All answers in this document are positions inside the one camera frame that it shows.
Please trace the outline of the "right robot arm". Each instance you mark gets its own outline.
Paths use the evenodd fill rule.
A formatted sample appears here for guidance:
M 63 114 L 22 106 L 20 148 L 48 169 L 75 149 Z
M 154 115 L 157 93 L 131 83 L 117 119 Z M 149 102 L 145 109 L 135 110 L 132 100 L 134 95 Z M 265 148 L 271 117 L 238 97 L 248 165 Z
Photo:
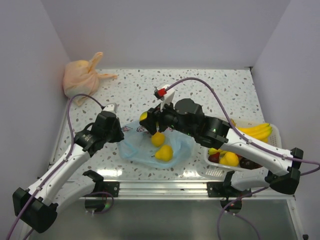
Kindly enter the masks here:
M 301 172 L 293 157 L 295 153 L 302 157 L 302 150 L 281 149 L 241 133 L 220 118 L 206 116 L 202 106 L 190 98 L 150 108 L 140 116 L 139 123 L 151 135 L 171 128 L 194 138 L 203 147 L 232 152 L 260 165 L 253 170 L 228 172 L 219 188 L 227 196 L 251 188 L 270 187 L 286 195 L 297 190 Z

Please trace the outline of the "yellow lemon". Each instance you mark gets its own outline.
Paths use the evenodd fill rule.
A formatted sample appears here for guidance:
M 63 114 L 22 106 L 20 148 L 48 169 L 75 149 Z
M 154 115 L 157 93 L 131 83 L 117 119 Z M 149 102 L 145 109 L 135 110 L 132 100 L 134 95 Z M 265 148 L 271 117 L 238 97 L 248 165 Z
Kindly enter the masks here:
M 148 119 L 148 112 L 143 112 L 139 117 L 139 122 L 145 122 Z

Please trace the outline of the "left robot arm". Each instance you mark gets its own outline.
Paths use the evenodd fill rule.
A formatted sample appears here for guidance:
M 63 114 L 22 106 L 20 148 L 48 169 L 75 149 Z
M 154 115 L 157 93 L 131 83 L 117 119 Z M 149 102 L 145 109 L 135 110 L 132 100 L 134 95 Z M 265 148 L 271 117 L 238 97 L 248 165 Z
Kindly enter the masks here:
M 58 212 L 86 195 L 111 197 L 105 192 L 104 178 L 93 170 L 85 171 L 74 184 L 66 182 L 106 143 L 124 139 L 119 118 L 114 110 L 103 109 L 95 122 L 75 134 L 62 157 L 27 189 L 19 187 L 12 195 L 16 217 L 38 233 L 47 231 L 55 222 Z

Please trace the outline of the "blue printed plastic bag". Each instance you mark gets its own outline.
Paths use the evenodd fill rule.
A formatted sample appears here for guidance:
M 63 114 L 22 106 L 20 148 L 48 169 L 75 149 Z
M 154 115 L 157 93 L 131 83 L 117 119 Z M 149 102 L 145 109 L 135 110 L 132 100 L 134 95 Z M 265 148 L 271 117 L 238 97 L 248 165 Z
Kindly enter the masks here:
M 151 142 L 152 135 L 138 121 L 122 127 L 124 140 L 118 144 L 120 157 L 128 161 L 141 163 L 154 168 L 171 168 L 187 160 L 192 153 L 194 140 L 178 131 L 167 128 L 164 132 L 165 142 L 173 150 L 173 158 L 162 161 L 155 158 L 155 153 L 163 146 L 155 147 Z

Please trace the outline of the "large yellow banana bunch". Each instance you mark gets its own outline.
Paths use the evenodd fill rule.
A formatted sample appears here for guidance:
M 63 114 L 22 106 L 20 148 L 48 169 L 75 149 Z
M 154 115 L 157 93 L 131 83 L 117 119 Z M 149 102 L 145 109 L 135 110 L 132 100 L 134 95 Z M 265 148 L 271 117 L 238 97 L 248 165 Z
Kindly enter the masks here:
M 264 143 L 268 142 L 268 137 L 272 134 L 273 128 L 269 123 L 262 123 L 257 126 L 251 127 L 239 127 L 237 126 L 236 122 L 231 119 L 232 124 L 238 128 L 241 132 L 247 134 L 250 137 L 253 137 L 259 141 Z

